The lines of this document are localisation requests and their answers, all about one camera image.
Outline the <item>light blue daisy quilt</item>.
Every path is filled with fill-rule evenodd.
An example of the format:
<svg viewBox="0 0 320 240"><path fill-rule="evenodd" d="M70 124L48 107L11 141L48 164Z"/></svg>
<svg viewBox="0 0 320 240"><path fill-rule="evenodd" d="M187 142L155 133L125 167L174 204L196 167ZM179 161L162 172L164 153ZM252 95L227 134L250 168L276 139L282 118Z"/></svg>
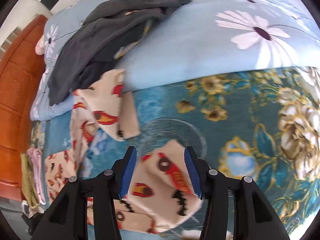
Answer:
<svg viewBox="0 0 320 240"><path fill-rule="evenodd" d="M319 28L286 0L193 0L125 56L125 90L212 74L302 67L319 103Z"/></svg>

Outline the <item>teal floral bed blanket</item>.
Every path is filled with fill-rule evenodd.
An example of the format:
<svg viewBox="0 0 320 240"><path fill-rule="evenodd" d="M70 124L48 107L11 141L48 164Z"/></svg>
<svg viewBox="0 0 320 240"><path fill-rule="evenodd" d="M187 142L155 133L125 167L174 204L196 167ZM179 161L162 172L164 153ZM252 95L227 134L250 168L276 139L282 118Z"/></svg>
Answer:
<svg viewBox="0 0 320 240"><path fill-rule="evenodd" d="M141 133L117 142L100 131L80 167L90 178L133 145L193 146L228 177L252 176L291 239L319 211L319 69L278 68L209 76L133 93Z"/></svg>

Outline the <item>pink floral pillow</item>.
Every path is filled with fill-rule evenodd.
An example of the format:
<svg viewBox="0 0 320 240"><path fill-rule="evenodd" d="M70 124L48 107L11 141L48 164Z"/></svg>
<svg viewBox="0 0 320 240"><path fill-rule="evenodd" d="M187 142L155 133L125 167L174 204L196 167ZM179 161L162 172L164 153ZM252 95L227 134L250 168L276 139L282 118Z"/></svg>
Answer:
<svg viewBox="0 0 320 240"><path fill-rule="evenodd" d="M35 46L35 53L37 55L43 55L45 52L45 47L46 45L45 45L44 35L42 35Z"/></svg>

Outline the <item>dark grey fleece jacket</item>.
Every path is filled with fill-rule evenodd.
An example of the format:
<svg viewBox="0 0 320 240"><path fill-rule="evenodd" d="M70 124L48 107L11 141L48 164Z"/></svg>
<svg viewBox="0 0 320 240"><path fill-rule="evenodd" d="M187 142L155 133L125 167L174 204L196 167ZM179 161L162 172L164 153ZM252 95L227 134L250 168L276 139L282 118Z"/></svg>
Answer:
<svg viewBox="0 0 320 240"><path fill-rule="evenodd" d="M129 46L192 0L109 0L99 4L61 49L48 80L49 104L60 104L115 68Z"/></svg>

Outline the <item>folded olive green sweater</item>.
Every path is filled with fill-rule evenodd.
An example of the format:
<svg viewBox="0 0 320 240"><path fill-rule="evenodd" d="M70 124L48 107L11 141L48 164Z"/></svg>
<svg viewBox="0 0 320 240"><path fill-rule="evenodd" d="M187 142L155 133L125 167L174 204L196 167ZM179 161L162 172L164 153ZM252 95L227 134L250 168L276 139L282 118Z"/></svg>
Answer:
<svg viewBox="0 0 320 240"><path fill-rule="evenodd" d="M39 206L40 202L34 181L33 167L29 156L25 152L22 152L20 157L22 169L22 193L29 207L34 209Z"/></svg>

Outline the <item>cream car print pants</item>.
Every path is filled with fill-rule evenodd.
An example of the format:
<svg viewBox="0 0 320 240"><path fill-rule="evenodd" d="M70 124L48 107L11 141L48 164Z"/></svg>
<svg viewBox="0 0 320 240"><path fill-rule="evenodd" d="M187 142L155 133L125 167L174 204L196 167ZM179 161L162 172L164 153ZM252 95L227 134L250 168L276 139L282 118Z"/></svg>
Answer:
<svg viewBox="0 0 320 240"><path fill-rule="evenodd" d="M86 89L74 91L71 148L45 159L47 193L54 200L70 176L87 164L85 153L100 151L98 138L123 141L140 134L131 92L124 92L124 70L105 72ZM157 234L182 224L202 205L184 163L184 148L176 140L142 156L128 193L114 202L120 229Z"/></svg>

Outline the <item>orange wooden headboard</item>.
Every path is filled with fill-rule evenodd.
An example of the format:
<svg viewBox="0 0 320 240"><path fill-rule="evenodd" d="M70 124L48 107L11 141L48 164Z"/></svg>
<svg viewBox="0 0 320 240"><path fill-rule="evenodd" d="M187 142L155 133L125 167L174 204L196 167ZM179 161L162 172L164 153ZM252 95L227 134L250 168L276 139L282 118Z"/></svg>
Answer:
<svg viewBox="0 0 320 240"><path fill-rule="evenodd" d="M1 197L19 202L24 198L20 154L29 147L30 110L46 66L35 47L46 22L43 15L32 20L1 59Z"/></svg>

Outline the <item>folded pink garment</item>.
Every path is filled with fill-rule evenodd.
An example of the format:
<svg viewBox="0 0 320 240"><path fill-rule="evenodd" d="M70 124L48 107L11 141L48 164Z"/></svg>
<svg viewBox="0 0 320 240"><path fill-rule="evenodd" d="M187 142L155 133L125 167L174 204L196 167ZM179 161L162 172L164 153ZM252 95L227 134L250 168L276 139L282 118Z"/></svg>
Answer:
<svg viewBox="0 0 320 240"><path fill-rule="evenodd" d="M46 199L42 185L42 151L39 148L31 147L27 150L27 155L33 165L34 181L39 202L45 205Z"/></svg>

